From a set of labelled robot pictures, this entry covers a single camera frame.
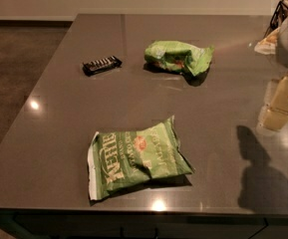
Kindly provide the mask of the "green rice chip bag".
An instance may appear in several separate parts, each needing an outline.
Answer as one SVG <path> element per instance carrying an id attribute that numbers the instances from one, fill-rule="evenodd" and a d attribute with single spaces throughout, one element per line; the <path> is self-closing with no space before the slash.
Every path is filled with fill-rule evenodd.
<path id="1" fill-rule="evenodd" d="M 155 41 L 144 51 L 144 59 L 154 66 L 196 77 L 210 66 L 214 48 L 198 48 L 179 41 Z"/>

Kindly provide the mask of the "green jalapeno kettle chip bag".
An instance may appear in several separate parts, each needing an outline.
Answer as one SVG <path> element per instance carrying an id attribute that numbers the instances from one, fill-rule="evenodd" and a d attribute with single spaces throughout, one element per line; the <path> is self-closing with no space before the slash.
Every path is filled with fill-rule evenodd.
<path id="1" fill-rule="evenodd" d="M 192 174 L 174 116 L 143 130 L 96 132 L 88 150 L 89 196 L 102 200 L 148 181 Z"/>

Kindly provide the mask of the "white crumpled snack packet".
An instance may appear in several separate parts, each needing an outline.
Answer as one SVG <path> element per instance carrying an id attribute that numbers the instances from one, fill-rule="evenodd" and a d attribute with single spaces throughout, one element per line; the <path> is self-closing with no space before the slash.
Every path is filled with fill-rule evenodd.
<path id="1" fill-rule="evenodd" d="M 278 35 L 279 35 L 279 28 L 273 30 L 265 38 L 259 41 L 255 45 L 254 51 L 262 55 L 275 55 Z"/>

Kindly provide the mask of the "black candy bar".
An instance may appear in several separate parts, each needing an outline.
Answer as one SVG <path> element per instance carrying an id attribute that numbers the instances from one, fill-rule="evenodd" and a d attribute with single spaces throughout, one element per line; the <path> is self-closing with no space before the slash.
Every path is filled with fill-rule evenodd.
<path id="1" fill-rule="evenodd" d="M 119 68 L 122 63 L 123 62 L 117 57 L 110 56 L 89 63 L 84 63 L 82 69 L 84 74 L 90 77 L 92 75 L 109 71 L 114 68 Z"/>

